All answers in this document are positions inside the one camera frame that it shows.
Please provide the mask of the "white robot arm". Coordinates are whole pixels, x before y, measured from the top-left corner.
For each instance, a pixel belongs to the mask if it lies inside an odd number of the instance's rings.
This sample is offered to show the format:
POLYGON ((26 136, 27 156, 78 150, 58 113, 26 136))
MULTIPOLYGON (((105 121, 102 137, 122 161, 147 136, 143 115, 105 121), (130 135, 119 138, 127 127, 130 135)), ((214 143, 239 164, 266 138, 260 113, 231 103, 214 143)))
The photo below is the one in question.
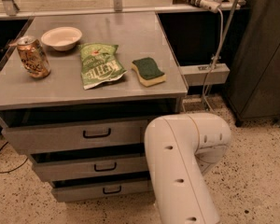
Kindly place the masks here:
POLYGON ((152 120, 145 152, 162 224, 219 224, 203 175, 224 156, 231 129, 211 113, 152 120))

